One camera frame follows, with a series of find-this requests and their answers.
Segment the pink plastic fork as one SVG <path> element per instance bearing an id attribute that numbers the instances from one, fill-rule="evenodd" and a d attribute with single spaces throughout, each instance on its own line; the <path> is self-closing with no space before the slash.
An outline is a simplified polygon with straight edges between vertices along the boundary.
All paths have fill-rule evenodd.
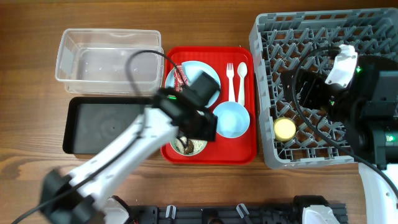
<path id="1" fill-rule="evenodd" d="M 234 78 L 233 63 L 227 63 L 226 76 L 228 77 L 228 100 L 235 101 L 234 83 L 233 83 L 233 78 Z"/>

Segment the black plastic tray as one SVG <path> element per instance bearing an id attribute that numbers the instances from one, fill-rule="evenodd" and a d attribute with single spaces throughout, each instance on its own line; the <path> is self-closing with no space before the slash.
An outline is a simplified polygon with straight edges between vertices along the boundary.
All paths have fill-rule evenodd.
<path id="1" fill-rule="evenodd" d="M 140 114 L 150 98 L 74 97 L 69 102 L 62 149 L 67 154 L 97 154 Z"/>

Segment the light blue bowl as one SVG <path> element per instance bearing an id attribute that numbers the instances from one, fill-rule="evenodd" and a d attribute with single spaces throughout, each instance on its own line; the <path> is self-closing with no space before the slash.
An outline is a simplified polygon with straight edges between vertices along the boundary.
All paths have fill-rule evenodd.
<path id="1" fill-rule="evenodd" d="M 220 103 L 213 110 L 213 114 L 218 117 L 216 132 L 224 138 L 238 138 L 249 129 L 250 115 L 247 109 L 237 102 Z"/>

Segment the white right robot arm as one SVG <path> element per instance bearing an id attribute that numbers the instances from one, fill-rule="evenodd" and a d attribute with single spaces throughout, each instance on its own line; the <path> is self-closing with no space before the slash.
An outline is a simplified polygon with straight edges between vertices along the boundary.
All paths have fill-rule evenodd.
<path id="1" fill-rule="evenodd" d="M 337 56 L 329 75 L 304 69 L 281 73 L 285 99 L 326 112 L 345 127 L 366 199 L 368 223 L 397 223 L 397 62 L 375 56 Z"/>

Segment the red snack wrapper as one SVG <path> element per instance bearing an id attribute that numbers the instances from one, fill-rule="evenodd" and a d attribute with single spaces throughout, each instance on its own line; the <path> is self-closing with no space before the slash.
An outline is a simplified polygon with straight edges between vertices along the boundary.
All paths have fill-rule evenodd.
<path id="1" fill-rule="evenodd" d="M 181 92 L 184 86 L 189 86 L 190 82 L 183 72 L 181 65 L 174 70 L 174 90 Z"/>

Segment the yellow plastic cup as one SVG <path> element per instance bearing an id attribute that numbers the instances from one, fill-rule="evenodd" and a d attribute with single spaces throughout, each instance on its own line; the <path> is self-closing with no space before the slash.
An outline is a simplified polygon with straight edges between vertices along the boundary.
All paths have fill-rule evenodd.
<path id="1" fill-rule="evenodd" d="M 286 142 L 291 140 L 296 134 L 295 123 L 290 118 L 277 118 L 274 121 L 275 139 Z"/>

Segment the light blue plate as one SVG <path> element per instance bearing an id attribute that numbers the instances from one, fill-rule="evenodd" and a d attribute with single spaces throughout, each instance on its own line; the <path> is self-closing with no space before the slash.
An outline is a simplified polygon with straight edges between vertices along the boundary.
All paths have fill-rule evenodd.
<path id="1" fill-rule="evenodd" d="M 174 87 L 174 71 L 175 69 L 173 68 L 165 79 L 166 88 Z M 211 66 L 206 63 L 194 60 L 186 61 L 182 63 L 182 71 L 187 76 L 190 83 L 195 81 L 202 72 L 205 72 L 218 83 L 219 87 L 221 87 L 221 81 L 218 74 Z"/>

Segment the cream plastic spoon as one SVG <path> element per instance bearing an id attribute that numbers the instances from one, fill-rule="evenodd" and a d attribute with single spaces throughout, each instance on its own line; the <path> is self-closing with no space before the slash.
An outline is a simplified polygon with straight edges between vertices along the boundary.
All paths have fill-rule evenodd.
<path id="1" fill-rule="evenodd" d="M 238 92 L 238 103 L 242 106 L 245 105 L 245 87 L 244 79 L 248 74 L 248 67 L 245 62 L 241 62 L 238 65 L 238 75 L 240 77 L 239 92 Z"/>

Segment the clear plastic bin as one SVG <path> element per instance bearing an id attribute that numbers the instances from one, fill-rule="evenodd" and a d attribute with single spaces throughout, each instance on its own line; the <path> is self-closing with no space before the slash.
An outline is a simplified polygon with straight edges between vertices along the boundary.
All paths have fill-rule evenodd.
<path id="1" fill-rule="evenodd" d="M 164 74 L 161 34 L 140 29 L 67 29 L 55 78 L 73 94 L 151 96 Z"/>

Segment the grey dishwasher rack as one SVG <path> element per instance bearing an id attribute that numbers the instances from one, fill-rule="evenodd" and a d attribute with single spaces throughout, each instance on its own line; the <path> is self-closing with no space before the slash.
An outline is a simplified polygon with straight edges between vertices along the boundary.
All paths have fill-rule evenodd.
<path id="1" fill-rule="evenodd" d="M 265 13 L 256 17 L 249 35 L 257 82 L 264 162 L 271 169 L 296 169 L 352 163 L 354 159 L 328 144 L 303 122 L 284 98 L 280 79 L 307 53 L 327 45 L 352 45 L 360 55 L 397 60 L 397 9 L 352 9 Z M 275 139 L 274 121 L 290 118 L 295 136 Z"/>

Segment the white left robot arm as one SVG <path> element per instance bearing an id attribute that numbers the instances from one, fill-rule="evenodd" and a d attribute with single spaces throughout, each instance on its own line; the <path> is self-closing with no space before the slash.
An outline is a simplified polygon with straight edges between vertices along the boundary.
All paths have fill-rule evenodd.
<path id="1" fill-rule="evenodd" d="M 144 108 L 99 154 L 65 176 L 57 170 L 46 175 L 41 214 L 51 223 L 126 223 L 129 214 L 112 198 L 114 191 L 137 166 L 179 134 L 214 140 L 217 118 L 206 105 L 219 90 L 159 89 L 152 106 Z"/>

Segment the red serving tray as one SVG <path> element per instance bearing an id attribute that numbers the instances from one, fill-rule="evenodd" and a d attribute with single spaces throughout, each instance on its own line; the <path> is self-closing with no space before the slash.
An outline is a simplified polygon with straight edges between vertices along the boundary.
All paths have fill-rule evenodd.
<path id="1" fill-rule="evenodd" d="M 254 69 L 251 53 L 242 47 L 184 46 L 172 48 L 167 55 L 177 64 L 200 61 L 215 70 L 221 80 L 221 93 L 210 106 L 210 110 L 228 100 L 227 64 L 232 63 L 234 71 L 237 72 L 238 65 L 244 62 L 248 66 L 248 74 L 244 79 L 244 107 L 250 115 L 250 124 L 248 130 L 238 138 L 224 138 L 218 134 L 215 141 L 208 142 L 204 150 L 194 156 L 183 156 L 168 143 L 161 148 L 164 159 L 174 164 L 242 165 L 251 162 L 257 154 Z"/>

